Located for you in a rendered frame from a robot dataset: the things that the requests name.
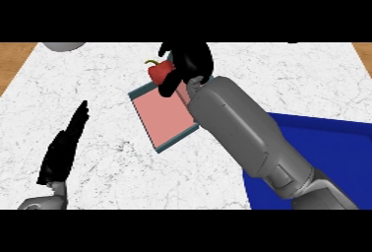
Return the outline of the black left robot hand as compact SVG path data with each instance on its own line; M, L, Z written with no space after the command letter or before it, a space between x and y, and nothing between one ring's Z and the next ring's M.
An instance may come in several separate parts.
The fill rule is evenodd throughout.
M86 101L82 101L72 114L64 130L60 130L47 146L36 183L63 182L69 175L76 144L88 120Z

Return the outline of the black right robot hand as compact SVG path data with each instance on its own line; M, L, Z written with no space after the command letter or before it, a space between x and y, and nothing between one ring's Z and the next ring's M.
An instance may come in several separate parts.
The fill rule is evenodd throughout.
M213 72L212 54L205 42L162 42L157 55L171 53L174 69L166 74L157 92L162 97L171 97L178 84L188 82L203 85Z

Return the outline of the red bell pepper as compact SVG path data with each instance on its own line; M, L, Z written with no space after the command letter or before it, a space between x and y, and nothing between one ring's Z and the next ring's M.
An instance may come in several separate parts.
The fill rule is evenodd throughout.
M156 62L154 60L145 60L144 63L151 63L151 66L147 68L147 75L150 77L151 82L156 85L160 85L166 74L174 70L174 65L168 60L162 62Z

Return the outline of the pink tray with teal rim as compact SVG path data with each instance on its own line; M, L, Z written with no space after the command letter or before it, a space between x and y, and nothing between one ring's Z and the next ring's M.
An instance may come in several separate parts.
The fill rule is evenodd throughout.
M160 153L199 129L187 110L185 84L179 83L171 97L159 95L153 82L132 90L128 96L153 150Z

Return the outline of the blue box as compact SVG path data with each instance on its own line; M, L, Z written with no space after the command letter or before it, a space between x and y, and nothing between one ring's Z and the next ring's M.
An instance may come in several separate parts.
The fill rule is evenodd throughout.
M283 136L360 210L372 210L372 123L280 113L244 115L264 142Z

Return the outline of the grey round object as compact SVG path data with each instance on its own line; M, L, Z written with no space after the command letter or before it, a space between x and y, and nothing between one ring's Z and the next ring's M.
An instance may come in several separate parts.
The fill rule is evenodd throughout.
M44 46L52 52L72 51L83 45L83 42L45 42Z

